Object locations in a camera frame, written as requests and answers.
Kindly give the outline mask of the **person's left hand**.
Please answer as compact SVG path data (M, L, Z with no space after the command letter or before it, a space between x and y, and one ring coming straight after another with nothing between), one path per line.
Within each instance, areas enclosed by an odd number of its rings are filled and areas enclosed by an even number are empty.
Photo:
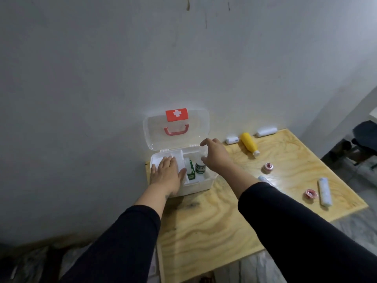
M172 195L176 195L180 189L182 183L178 179L178 166L175 157L171 157L170 171L163 173L163 159L156 170L156 176L154 179L150 179L150 185L161 188L166 198L168 199Z

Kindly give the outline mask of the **person's right hand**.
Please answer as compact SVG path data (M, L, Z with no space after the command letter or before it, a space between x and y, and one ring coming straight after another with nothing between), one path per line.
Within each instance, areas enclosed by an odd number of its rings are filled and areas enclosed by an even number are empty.
M207 146L207 156L211 157L211 166L209 169L220 176L223 176L229 167L233 165L233 160L230 158L228 151L217 138L206 138L200 143L200 146Z

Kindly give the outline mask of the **white tray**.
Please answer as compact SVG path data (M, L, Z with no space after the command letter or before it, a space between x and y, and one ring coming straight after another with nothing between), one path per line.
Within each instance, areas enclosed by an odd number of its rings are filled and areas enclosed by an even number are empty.
M164 157L175 157L177 161L178 171L181 171L183 168L186 167L182 149L166 150L154 154L150 160L151 165L155 165L156 169L158 169L159 164Z

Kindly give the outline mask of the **person's left forearm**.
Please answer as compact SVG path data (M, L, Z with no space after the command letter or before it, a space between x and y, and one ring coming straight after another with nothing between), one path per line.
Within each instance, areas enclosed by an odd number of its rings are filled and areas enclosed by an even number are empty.
M152 184L77 259L59 283L146 283L161 227L161 213L172 193Z

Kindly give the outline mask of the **person's right forearm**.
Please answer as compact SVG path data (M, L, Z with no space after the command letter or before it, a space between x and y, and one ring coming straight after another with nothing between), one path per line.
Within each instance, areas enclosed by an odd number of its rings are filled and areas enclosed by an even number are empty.
M287 283L377 283L377 256L232 161L216 165Z

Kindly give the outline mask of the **white first aid box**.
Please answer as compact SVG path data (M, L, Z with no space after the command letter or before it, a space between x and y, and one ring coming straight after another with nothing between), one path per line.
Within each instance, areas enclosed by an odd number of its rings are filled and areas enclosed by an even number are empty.
M160 115L146 118L143 122L145 141L148 148L156 153L182 149L186 168L188 160L192 161L195 169L195 160L207 156L207 146L200 143L208 138L210 132L210 115L205 109L173 109ZM204 174L197 174L194 180L186 181L173 197L191 195L209 190L218 174L206 167Z

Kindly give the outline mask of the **yellow bottle with white cap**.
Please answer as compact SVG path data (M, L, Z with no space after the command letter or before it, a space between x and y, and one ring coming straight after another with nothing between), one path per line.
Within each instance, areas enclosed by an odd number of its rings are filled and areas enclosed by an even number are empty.
M240 140L242 141L243 145L246 149L252 153L253 157L258 157L260 155L259 149L257 144L254 142L252 136L245 132L240 135Z

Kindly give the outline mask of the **white wrapped packet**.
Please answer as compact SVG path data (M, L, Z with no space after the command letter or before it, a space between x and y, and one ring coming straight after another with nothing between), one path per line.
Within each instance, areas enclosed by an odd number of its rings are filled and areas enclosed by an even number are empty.
M264 176L259 176L258 179L259 179L260 181L265 182L265 183L267 183L267 184L269 184L269 185L271 185L271 186L273 186L274 188L277 189L277 187L276 187L275 185L273 185L273 184L272 184L272 183L271 183L266 177L264 177Z

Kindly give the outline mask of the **long white bandage roll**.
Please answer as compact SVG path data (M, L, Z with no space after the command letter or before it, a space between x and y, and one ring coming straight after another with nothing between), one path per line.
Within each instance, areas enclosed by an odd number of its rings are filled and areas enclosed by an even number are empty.
M256 137L266 137L269 135L276 134L278 132L278 129L276 127L267 127L267 128L260 128L256 132Z

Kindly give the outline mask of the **wrapped white gauze roll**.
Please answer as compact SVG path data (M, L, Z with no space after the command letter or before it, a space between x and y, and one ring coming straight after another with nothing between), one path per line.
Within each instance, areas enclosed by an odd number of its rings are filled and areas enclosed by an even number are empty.
M332 196L329 188L328 179L325 177L318 179L320 204L324 207L332 206Z

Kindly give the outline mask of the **black chair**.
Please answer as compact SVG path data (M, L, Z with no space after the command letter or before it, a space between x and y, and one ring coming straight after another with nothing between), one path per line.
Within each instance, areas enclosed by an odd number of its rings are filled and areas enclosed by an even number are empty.
M343 138L329 151L328 156L333 163L348 158L354 166L377 157L377 123L368 120L358 124L352 130L351 140Z

